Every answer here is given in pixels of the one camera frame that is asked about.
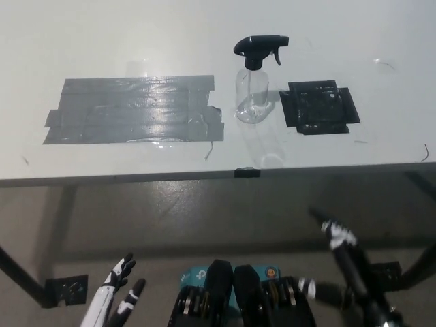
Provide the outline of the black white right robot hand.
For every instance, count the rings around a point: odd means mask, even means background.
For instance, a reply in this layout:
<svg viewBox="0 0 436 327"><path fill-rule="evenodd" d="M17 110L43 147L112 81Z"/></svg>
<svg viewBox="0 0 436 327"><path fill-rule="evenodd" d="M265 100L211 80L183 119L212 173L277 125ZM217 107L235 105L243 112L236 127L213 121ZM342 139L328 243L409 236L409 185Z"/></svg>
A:
<svg viewBox="0 0 436 327"><path fill-rule="evenodd" d="M371 270L371 264L354 233L339 220L316 208L309 208L309 214L320 226L328 241L335 262L346 282L345 287L329 282L301 277L298 289L311 299L338 309L347 309L353 304L361 307L373 303L386 307L387 300Z"/></svg>

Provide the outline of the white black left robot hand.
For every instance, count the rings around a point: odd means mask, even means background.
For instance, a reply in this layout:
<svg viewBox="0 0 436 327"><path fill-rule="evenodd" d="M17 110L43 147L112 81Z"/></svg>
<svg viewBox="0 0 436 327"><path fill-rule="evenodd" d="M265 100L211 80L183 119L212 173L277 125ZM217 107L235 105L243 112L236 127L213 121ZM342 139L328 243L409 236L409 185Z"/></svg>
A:
<svg viewBox="0 0 436 327"><path fill-rule="evenodd" d="M116 293L127 284L127 278L135 265L133 253L128 253L118 261L97 289L80 326L121 327L125 325L144 291L145 279L138 279L116 310L112 314L110 311Z"/></svg>

